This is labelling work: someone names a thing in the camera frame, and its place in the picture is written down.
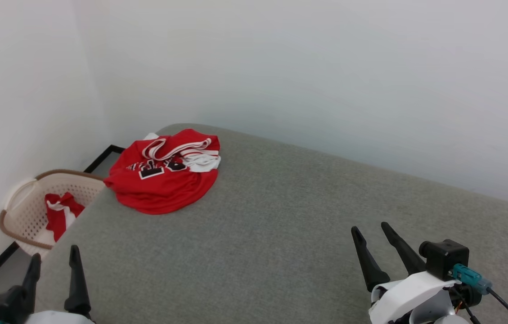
red jersey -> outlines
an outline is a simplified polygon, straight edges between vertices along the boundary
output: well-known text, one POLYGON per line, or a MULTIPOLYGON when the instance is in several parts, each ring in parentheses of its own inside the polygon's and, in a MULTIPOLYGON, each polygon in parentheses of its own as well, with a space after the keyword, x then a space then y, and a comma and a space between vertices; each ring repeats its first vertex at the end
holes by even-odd
POLYGON ((166 214, 194 203, 212 187, 220 162, 215 135, 185 129, 135 141, 104 179, 120 203, 146 214, 166 214))

basket handle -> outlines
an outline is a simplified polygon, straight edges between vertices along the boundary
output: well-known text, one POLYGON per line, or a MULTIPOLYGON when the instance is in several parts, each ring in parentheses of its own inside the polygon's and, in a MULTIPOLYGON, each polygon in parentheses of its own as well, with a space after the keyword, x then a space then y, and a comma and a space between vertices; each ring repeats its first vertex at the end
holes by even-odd
POLYGON ((20 205, 20 203, 22 201, 24 201, 24 199, 26 199, 30 195, 30 193, 32 193, 32 191, 34 191, 34 189, 36 189, 37 185, 38 185, 38 180, 36 180, 36 179, 25 180, 24 182, 18 184, 16 189, 13 189, 9 193, 9 195, 5 201, 4 210, 8 212, 8 211, 11 211, 12 209, 16 209, 16 207, 18 207, 20 205), (26 193, 26 195, 24 195, 24 197, 22 199, 18 199, 18 203, 16 203, 16 205, 12 207, 11 204, 13 203, 13 201, 16 200, 18 194, 22 190, 24 190, 25 188, 27 188, 29 186, 32 186, 32 188, 28 190, 28 192, 26 193))

gray floor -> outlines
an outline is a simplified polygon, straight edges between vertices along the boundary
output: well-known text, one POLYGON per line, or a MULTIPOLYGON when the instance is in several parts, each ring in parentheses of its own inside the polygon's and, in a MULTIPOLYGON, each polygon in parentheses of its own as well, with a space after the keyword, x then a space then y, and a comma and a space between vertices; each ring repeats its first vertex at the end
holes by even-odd
MULTIPOLYGON (((92 174, 108 176, 108 171, 120 155, 112 153, 100 164, 92 174)), ((20 285, 30 264, 30 256, 21 249, 15 253, 0 268, 0 293, 7 291, 13 285, 20 285)))

gray table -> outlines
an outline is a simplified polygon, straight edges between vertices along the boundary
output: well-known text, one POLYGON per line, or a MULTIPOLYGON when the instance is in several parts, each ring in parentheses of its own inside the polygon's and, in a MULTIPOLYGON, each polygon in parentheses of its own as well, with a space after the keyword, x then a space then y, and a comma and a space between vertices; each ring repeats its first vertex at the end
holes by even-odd
MULTIPOLYGON (((367 323, 351 226, 392 279, 407 275, 382 221, 414 249, 468 246, 470 266, 508 301, 508 202, 216 127, 158 133, 188 127, 220 138, 212 189, 161 216, 104 189, 44 261, 36 310, 63 308, 77 244, 98 324, 367 323)), ((508 323, 492 297, 474 312, 508 323)))

laundry basket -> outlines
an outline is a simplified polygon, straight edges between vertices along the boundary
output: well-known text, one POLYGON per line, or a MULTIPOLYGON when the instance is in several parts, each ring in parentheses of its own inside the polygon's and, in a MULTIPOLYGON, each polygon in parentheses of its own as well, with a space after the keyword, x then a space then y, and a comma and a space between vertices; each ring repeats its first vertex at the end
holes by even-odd
POLYGON ((72 193, 75 201, 89 205, 104 188, 102 178, 91 174, 52 170, 38 175, 15 189, 0 213, 0 229, 16 240, 24 252, 44 258, 54 246, 54 232, 46 230, 46 194, 72 193))

